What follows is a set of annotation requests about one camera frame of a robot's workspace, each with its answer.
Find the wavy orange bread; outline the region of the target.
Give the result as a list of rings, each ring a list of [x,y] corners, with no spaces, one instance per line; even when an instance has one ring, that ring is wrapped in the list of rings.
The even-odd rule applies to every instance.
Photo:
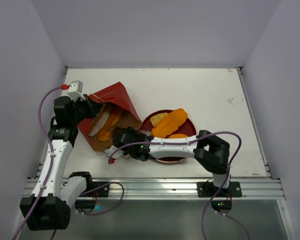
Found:
[[[97,139],[101,142],[108,142],[111,139],[112,130],[115,127],[116,123],[120,120],[122,115],[122,110],[113,110],[108,119],[106,120],[104,126],[97,134]]]

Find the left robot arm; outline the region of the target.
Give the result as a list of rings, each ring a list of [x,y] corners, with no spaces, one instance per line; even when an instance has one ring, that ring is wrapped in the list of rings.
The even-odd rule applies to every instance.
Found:
[[[42,172],[31,195],[20,202],[20,210],[31,231],[66,229],[77,198],[93,193],[89,172],[73,172],[65,186],[62,179],[78,136],[78,124],[97,117],[102,107],[87,95],[76,100],[68,96],[54,100],[55,116],[47,134],[49,142]]]

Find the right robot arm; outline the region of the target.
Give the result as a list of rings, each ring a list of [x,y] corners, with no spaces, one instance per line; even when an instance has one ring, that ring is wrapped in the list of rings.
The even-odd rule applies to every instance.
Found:
[[[212,189],[217,196],[225,196],[231,190],[228,174],[230,144],[207,130],[193,136],[168,139],[128,127],[114,135],[112,146],[105,150],[105,154],[109,164],[121,156],[143,162],[162,158],[195,159],[212,173]]]

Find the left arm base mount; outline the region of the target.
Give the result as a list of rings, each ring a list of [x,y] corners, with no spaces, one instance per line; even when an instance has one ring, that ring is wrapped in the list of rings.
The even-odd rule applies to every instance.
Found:
[[[79,198],[84,199],[77,199],[75,201],[75,209],[78,212],[82,213],[91,213],[93,210],[96,210],[97,207],[97,199],[98,198],[107,198],[109,196],[109,187],[104,186],[102,188],[99,188],[100,186],[107,184],[107,181],[93,181],[91,186],[88,188],[88,190],[93,190],[95,188],[98,188],[95,191],[89,192],[89,193],[82,193]]]

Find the red round plate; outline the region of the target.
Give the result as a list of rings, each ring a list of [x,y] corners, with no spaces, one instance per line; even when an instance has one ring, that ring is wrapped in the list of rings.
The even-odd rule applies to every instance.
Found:
[[[155,127],[151,120],[153,120],[155,117],[160,117],[162,114],[165,114],[165,113],[168,114],[170,112],[172,112],[172,110],[165,109],[165,110],[158,110],[156,112],[151,113],[148,117],[145,118],[145,120],[143,121],[139,130],[151,132],[152,129]],[[173,132],[171,135],[173,135],[173,134],[185,134],[188,137],[190,137],[190,136],[196,135],[197,130],[196,130],[194,124],[192,123],[192,121],[188,118],[186,120],[186,122],[182,126],[180,126],[178,130]],[[182,157],[163,157],[163,158],[159,158],[156,160],[161,163],[172,164],[172,163],[177,163],[179,161],[182,161],[183,159],[184,158],[182,158]]]

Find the red paper bag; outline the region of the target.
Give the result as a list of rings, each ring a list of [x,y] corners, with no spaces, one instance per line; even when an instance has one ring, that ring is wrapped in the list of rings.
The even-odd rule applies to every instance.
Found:
[[[121,82],[89,95],[94,103],[102,105],[97,117],[84,119],[78,129],[93,151],[103,152],[112,145],[114,135],[128,127],[138,130],[142,121]]]

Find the white rimmed oval bread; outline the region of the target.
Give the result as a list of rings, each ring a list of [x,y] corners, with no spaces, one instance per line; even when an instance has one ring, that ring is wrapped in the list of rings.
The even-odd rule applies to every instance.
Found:
[[[112,110],[112,106],[110,104],[104,104],[103,107],[101,108],[100,113],[98,114],[97,117],[95,117],[90,125],[89,131],[88,131],[88,136],[93,137],[95,136],[105,125],[107,122],[110,113]]]

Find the sliced bread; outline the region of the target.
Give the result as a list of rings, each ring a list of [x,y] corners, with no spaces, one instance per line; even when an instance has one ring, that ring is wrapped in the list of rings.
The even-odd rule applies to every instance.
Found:
[[[157,138],[166,138],[182,126],[188,119],[188,114],[183,108],[173,110],[168,113],[151,130],[151,135]]]

